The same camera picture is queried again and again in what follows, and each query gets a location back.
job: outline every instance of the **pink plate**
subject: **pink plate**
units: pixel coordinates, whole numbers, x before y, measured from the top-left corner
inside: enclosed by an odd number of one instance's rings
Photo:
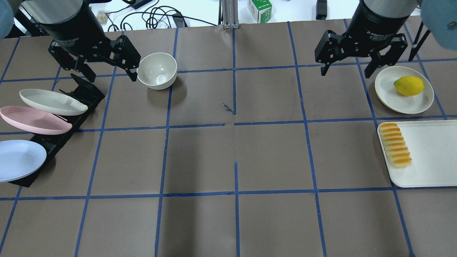
[[[0,116],[18,129],[43,135],[63,134],[72,127],[55,115],[30,107],[6,106],[0,109]]]

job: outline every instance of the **white plate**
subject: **white plate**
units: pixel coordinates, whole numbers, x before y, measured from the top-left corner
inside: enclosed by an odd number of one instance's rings
[[[413,159],[405,168],[390,165],[378,135],[387,170],[399,187],[457,186],[457,120],[395,122]]]
[[[46,160],[46,150],[40,144],[27,140],[0,142],[0,182],[26,177]]]
[[[416,76],[422,79],[424,91],[416,96],[404,96],[397,92],[393,83],[403,76]],[[401,66],[393,66],[383,69],[375,80],[376,94],[390,109],[405,113],[416,114],[427,110],[433,103],[435,94],[430,82],[419,72]]]
[[[19,91],[19,95],[29,106],[57,115],[80,115],[88,109],[80,101],[54,91],[23,89]]]

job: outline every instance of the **green box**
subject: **green box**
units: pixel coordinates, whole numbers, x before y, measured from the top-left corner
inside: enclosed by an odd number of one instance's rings
[[[273,6],[269,0],[248,0],[248,9],[257,23],[267,23],[271,19]]]

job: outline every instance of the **plate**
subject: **plate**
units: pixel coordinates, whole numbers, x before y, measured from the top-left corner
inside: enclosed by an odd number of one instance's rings
[[[399,187],[457,186],[457,120],[395,122],[410,156],[411,165],[390,165],[378,135],[392,182]]]
[[[0,182],[26,177],[46,160],[46,150],[40,144],[27,140],[0,142]]]
[[[416,76],[424,83],[424,91],[416,96],[404,96],[397,92],[393,83],[403,76]],[[417,114],[427,110],[433,103],[435,94],[430,82],[419,72],[401,66],[383,69],[375,80],[376,95],[390,109],[405,113]]]
[[[0,116],[11,126],[43,135],[58,135],[69,131],[72,125],[48,112],[30,107],[6,106]]]
[[[88,109],[80,101],[54,91],[23,89],[19,95],[27,105],[53,114],[74,116],[83,114]]]

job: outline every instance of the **round plate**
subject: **round plate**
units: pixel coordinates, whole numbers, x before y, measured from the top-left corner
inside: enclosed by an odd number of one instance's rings
[[[46,160],[46,150],[40,144],[27,140],[0,142],[0,182],[26,177]]]
[[[393,83],[403,76],[416,76],[424,83],[424,91],[416,96],[404,96],[397,92]],[[383,69],[375,80],[376,94],[390,109],[405,113],[416,114],[427,110],[433,103],[435,94],[430,82],[419,72],[401,66]]]
[[[87,111],[87,106],[80,101],[54,91],[23,89],[19,95],[27,105],[45,112],[74,116]]]
[[[35,108],[6,106],[0,116],[11,126],[43,135],[58,135],[69,131],[72,125],[59,117]]]

